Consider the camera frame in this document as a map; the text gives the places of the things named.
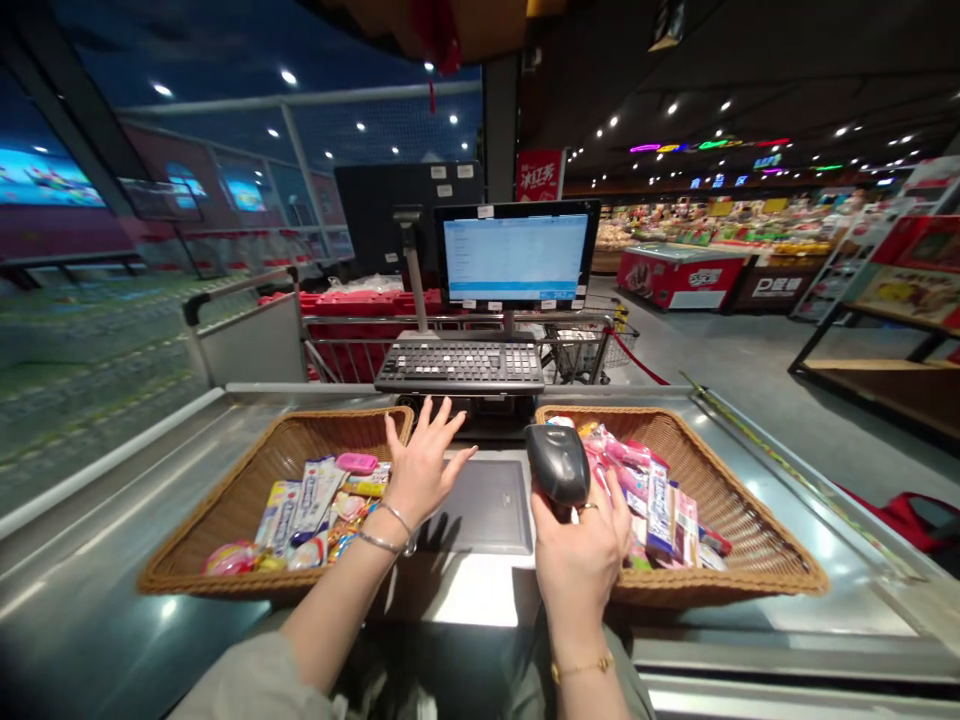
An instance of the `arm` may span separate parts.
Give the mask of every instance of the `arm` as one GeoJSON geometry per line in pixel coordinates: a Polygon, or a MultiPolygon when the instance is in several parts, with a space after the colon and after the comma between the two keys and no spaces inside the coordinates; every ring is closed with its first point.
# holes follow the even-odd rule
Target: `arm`
{"type": "Polygon", "coordinates": [[[616,489],[611,496],[591,480],[588,501],[596,508],[582,510],[579,525],[561,525],[539,492],[532,498],[537,581],[560,671],[560,715],[567,720],[630,717],[615,669],[600,667],[610,653],[603,611],[630,540],[626,500],[616,476],[608,482],[616,489]]]}
{"type": "MultiPolygon", "coordinates": [[[[450,399],[445,398],[436,419],[430,422],[433,401],[427,398],[406,447],[400,444],[393,419],[387,416],[393,479],[383,502],[396,510],[411,529],[436,512],[453,488],[460,469],[477,450],[461,450],[444,469],[443,453],[465,418],[464,413],[459,413],[448,423],[450,406],[450,399]]],[[[403,523],[385,508],[375,510],[363,530],[400,547],[409,539],[403,523]]],[[[293,649],[294,662],[304,683],[322,693],[333,687],[394,560],[392,552],[355,538],[339,562],[324,573],[280,628],[293,649]]]]}

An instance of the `keyboard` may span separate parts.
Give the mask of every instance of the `keyboard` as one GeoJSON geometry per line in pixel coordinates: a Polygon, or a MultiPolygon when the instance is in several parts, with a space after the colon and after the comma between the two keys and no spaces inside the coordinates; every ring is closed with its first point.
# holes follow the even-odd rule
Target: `keyboard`
{"type": "Polygon", "coordinates": [[[543,372],[533,343],[395,343],[373,386],[399,393],[538,395],[543,372]]]}

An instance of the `computer monitor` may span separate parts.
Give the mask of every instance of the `computer monitor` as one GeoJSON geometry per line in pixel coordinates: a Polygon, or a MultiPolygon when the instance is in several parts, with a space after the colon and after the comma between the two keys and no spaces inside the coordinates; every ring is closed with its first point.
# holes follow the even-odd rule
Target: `computer monitor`
{"type": "Polygon", "coordinates": [[[401,273],[407,263],[400,247],[400,229],[393,219],[397,205],[420,205],[417,254],[425,288],[440,287],[434,207],[483,201],[483,172],[475,160],[395,165],[353,165],[334,170],[350,241],[364,275],[401,273]]]}
{"type": "Polygon", "coordinates": [[[596,200],[436,208],[444,304],[583,308],[599,219],[596,200]]]}

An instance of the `sleeve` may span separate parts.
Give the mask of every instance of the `sleeve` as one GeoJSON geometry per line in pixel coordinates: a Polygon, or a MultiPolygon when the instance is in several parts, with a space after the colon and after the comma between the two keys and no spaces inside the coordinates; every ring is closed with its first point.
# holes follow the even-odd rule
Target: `sleeve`
{"type": "Polygon", "coordinates": [[[200,678],[170,720],[334,720],[330,701],[300,682],[290,644],[278,632],[230,648],[200,678]]]}

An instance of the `floor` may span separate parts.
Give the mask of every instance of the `floor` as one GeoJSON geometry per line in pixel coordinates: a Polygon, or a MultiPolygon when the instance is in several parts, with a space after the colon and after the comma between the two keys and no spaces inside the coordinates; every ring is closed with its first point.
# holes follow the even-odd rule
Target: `floor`
{"type": "MultiPolygon", "coordinates": [[[[670,383],[685,383],[685,371],[833,482],[875,505],[910,490],[960,507],[960,460],[787,373],[812,325],[778,315],[661,313],[621,297],[614,278],[592,278],[588,307],[605,298],[629,309],[640,333],[634,354],[651,370],[670,383]]],[[[902,359],[920,337],[906,329],[834,328],[812,357],[902,359]]],[[[611,377],[653,384],[632,364],[611,377]]]]}

